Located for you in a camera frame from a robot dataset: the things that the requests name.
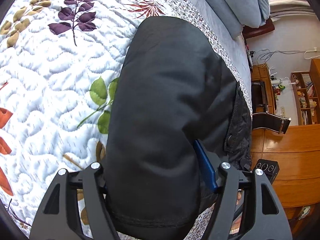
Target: quilted bedspread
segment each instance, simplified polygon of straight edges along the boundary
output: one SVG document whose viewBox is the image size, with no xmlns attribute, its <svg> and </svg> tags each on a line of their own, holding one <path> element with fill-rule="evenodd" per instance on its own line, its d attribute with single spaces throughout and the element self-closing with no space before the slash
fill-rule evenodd
<svg viewBox="0 0 320 240">
<path fill-rule="evenodd" d="M 16 0 L 0 24 L 0 199 L 27 236 L 57 171 L 82 170 L 106 154 L 117 77 L 139 24 L 150 16 L 198 27 L 251 109 L 236 68 L 189 0 Z M 81 191 L 78 200 L 90 236 Z M 187 239 L 201 237 L 210 212 Z"/>
</svg>

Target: cable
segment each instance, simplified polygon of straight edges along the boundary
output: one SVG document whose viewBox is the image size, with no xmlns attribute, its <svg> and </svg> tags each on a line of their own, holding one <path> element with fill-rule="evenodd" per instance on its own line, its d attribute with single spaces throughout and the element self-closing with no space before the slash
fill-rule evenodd
<svg viewBox="0 0 320 240">
<path fill-rule="evenodd" d="M 286 54 L 286 55 L 303 53 L 304 59 L 312 59 L 312 58 L 318 58 L 318 57 L 320 57 L 320 55 L 318 55 L 318 56 L 315 56 L 315 57 L 306 58 L 306 53 L 309 53 L 309 52 L 318 52 L 316 49 L 315 49 L 315 50 L 307 50 L 307 51 L 302 51 L 302 50 L 285 50 L 285 51 L 276 50 L 276 51 L 270 51 L 269 49 L 261 49 L 261 50 L 258 50 L 257 52 L 259 52 L 259 51 L 264 51 L 264 50 L 268 50 L 269 52 L 260 54 L 260 55 L 257 57 L 257 61 L 256 61 L 257 64 L 258 64 L 258 61 L 259 61 L 259 60 L 262 60 L 262 61 L 264 61 L 265 63 L 268 62 L 268 61 L 271 59 L 271 57 L 273 56 L 273 54 L 275 54 L 275 53 L 277 53 L 277 52 L 278 52 L 278 53 L 282 53 L 282 54 Z"/>
<path fill-rule="evenodd" d="M 271 59 L 271 57 L 273 56 L 273 54 L 275 54 L 276 52 L 279 52 L 279 53 L 282 53 L 282 54 L 287 54 L 287 55 L 298 54 L 298 53 L 306 53 L 305 51 L 301 51 L 301 50 L 287 50 L 287 51 L 276 50 L 276 51 L 260 54 L 257 57 L 257 62 L 258 62 L 258 60 L 263 60 L 264 62 L 268 62 L 269 59 Z"/>
<path fill-rule="evenodd" d="M 320 57 L 320 55 L 318 55 L 318 56 L 315 56 L 315 57 L 308 57 L 308 58 L 306 58 L 306 53 L 308 53 L 308 52 L 318 52 L 318 51 L 317 51 L 316 49 L 315 49 L 315 50 L 307 50 L 307 51 L 304 53 L 304 55 L 303 55 L 304 59 L 312 59 L 312 58 Z"/>
</svg>

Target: electrical outlet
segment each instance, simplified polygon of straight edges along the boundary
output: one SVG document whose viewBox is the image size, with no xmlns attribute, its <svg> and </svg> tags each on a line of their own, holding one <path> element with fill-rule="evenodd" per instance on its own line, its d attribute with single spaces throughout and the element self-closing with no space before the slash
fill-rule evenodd
<svg viewBox="0 0 320 240">
<path fill-rule="evenodd" d="M 281 106 L 281 107 L 280 107 L 280 109 L 281 109 L 281 115 L 282 115 L 282 117 L 285 117 L 285 110 L 284 110 L 284 107 L 283 107 L 283 106 Z"/>
</svg>

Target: wooden bookshelf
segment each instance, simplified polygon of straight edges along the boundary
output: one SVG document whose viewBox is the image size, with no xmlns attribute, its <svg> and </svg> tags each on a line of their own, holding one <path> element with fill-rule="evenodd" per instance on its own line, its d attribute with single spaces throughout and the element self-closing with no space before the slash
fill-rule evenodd
<svg viewBox="0 0 320 240">
<path fill-rule="evenodd" d="M 314 85 L 314 95 L 312 97 L 308 96 L 307 89 L 305 86 L 305 81 L 302 78 L 303 74 L 309 74 L 311 81 Z M 310 125 L 320 123 L 320 61 L 312 60 L 310 71 L 300 71 L 291 73 L 291 82 L 295 82 L 295 78 L 299 81 L 297 84 L 293 84 L 293 92 L 296 101 L 297 114 L 298 114 L 298 124 L 299 125 Z M 301 106 L 300 99 L 306 99 L 306 105 Z M 310 100 L 317 103 L 316 107 L 310 106 Z M 305 112 L 308 121 L 304 123 L 303 112 Z"/>
</svg>

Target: wooden furniture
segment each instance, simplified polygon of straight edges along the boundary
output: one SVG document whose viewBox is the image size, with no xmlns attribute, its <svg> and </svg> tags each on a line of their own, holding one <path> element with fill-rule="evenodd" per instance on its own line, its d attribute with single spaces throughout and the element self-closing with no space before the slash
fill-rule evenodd
<svg viewBox="0 0 320 240">
<path fill-rule="evenodd" d="M 264 82 L 266 94 L 267 94 L 267 101 L 268 101 L 268 111 L 271 114 L 275 114 L 275 95 L 273 93 L 269 69 L 265 64 L 262 65 L 254 65 L 252 67 L 251 72 L 251 81 L 252 82 Z M 263 107 L 257 107 L 256 113 L 264 112 Z"/>
<path fill-rule="evenodd" d="M 279 163 L 280 171 L 273 187 L 284 207 L 292 233 L 298 234 L 308 216 L 320 202 L 320 124 L 289 126 L 287 133 L 270 130 L 252 131 L 252 168 L 257 160 Z M 310 206 L 305 219 L 299 220 L 302 209 Z"/>
<path fill-rule="evenodd" d="M 266 21 L 266 24 L 263 26 L 260 26 L 259 28 L 251 28 L 249 26 L 244 26 L 242 30 L 242 35 L 244 39 L 249 39 L 249 38 L 263 35 L 265 33 L 269 33 L 274 30 L 275 30 L 275 26 L 273 25 L 271 18 L 269 18 Z"/>
<path fill-rule="evenodd" d="M 315 92 L 313 97 L 309 97 L 307 93 L 307 89 L 304 83 L 304 80 L 302 78 L 303 74 L 309 74 L 311 81 L 313 82 L 313 85 L 315 87 Z M 318 124 L 320 123 L 320 59 L 313 59 L 311 61 L 310 71 L 302 71 L 302 72 L 292 72 L 291 73 L 291 82 L 295 82 L 295 78 L 299 81 L 297 85 L 293 84 L 293 93 L 296 101 L 296 107 L 297 107 L 297 114 L 298 114 L 298 124 L 304 125 L 303 121 L 303 112 L 306 113 L 308 117 L 308 122 L 305 123 L 305 125 L 310 124 Z M 306 106 L 301 106 L 300 99 L 305 98 L 306 99 Z M 312 106 L 310 106 L 310 100 L 313 100 L 317 103 L 314 110 L 312 109 Z"/>
</svg>

